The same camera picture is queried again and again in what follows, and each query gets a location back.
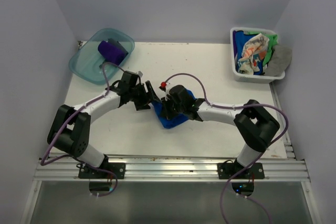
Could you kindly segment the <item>blue towel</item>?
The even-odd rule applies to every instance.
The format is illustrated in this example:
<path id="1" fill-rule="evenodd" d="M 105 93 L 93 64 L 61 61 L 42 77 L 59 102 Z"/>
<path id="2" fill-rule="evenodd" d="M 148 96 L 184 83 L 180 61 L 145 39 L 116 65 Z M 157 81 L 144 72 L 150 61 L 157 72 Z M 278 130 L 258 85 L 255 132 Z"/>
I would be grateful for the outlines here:
<path id="1" fill-rule="evenodd" d="M 152 102 L 154 112 L 165 129 L 172 129 L 189 120 L 182 113 L 183 101 L 172 96 L 160 98 L 161 102 Z"/>

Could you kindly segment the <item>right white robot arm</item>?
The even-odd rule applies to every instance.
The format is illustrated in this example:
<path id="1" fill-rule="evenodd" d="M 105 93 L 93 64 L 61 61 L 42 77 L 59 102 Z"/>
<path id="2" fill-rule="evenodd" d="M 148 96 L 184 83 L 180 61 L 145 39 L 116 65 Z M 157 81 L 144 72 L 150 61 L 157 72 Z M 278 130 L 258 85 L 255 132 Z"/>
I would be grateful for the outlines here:
<path id="1" fill-rule="evenodd" d="M 161 99 L 160 116 L 167 120 L 179 115 L 193 121 L 213 121 L 237 127 L 245 145 L 234 161 L 234 172 L 240 178 L 246 178 L 253 171 L 251 162 L 263 154 L 278 132 L 278 121 L 263 107 L 255 106 L 256 100 L 249 100 L 242 109 L 230 110 L 209 105 L 205 99 L 195 98 L 183 86 L 172 86 L 162 82 L 160 89 L 165 92 Z"/>

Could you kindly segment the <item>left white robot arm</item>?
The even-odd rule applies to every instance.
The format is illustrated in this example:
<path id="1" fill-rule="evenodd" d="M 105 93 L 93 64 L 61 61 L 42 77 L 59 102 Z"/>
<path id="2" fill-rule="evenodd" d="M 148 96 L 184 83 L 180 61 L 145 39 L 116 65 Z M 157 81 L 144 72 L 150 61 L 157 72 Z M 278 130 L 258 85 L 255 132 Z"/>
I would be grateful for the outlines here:
<path id="1" fill-rule="evenodd" d="M 137 111 L 147 110 L 150 103 L 159 101 L 149 81 L 141 82 L 141 74 L 125 71 L 120 80 L 108 84 L 105 91 L 90 101 L 75 106 L 60 106 L 47 137 L 48 149 L 41 160 L 46 161 L 50 150 L 56 149 L 90 166 L 97 178 L 109 172 L 107 156 L 89 144 L 90 127 L 106 113 L 132 102 Z"/>

